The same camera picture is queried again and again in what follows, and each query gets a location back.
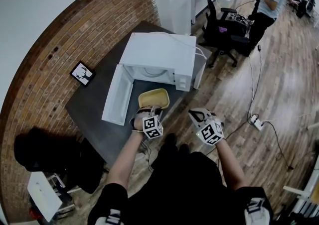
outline brick wall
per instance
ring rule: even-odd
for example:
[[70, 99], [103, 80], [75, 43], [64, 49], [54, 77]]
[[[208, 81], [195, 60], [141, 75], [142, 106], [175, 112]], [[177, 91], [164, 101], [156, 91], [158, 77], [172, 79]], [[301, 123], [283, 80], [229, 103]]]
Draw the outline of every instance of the brick wall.
[[94, 68], [142, 20], [159, 24], [151, 0], [77, 0], [26, 55], [0, 114], [1, 201], [11, 223], [30, 219], [29, 173], [14, 159], [14, 138], [35, 125], [58, 134], [76, 134], [78, 129], [64, 108], [79, 86], [69, 72], [79, 60]]

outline wrist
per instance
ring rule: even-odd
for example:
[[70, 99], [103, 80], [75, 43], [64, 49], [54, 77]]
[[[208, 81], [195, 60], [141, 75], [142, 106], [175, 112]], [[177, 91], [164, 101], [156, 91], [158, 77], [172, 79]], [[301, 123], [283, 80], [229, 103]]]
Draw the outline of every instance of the wrist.
[[223, 138], [221, 140], [219, 140], [217, 143], [216, 143], [216, 147], [218, 148], [219, 146], [223, 145], [224, 143], [226, 142], [226, 140]]
[[132, 133], [131, 133], [131, 136], [142, 141], [143, 140], [143, 137], [144, 137], [144, 133], [143, 132], [139, 132], [139, 131], [135, 131], [135, 130], [132, 130]]

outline power strip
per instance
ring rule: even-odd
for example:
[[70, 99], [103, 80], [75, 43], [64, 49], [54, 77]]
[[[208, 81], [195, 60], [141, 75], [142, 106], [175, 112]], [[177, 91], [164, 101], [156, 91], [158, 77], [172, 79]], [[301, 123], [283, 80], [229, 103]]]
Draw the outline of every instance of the power strip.
[[253, 124], [259, 131], [261, 131], [264, 127], [264, 125], [261, 124], [261, 121], [257, 118], [256, 115], [253, 115], [249, 122], [251, 122], [251, 124]]

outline yellow bowl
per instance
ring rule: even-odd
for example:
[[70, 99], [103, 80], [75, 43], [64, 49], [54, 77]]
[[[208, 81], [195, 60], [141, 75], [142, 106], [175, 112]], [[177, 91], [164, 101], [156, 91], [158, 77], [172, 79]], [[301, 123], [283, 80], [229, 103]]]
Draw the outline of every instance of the yellow bowl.
[[162, 109], [168, 108], [169, 97], [165, 89], [156, 89], [148, 92], [144, 92], [139, 96], [139, 106], [160, 106]]

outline picture frame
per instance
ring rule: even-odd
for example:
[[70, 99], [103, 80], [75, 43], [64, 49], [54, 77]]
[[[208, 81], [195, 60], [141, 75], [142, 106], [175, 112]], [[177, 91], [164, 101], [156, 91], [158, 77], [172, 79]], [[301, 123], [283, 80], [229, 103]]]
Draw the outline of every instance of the picture frame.
[[83, 86], [88, 86], [95, 77], [94, 71], [86, 66], [81, 60], [71, 70], [70, 75]]

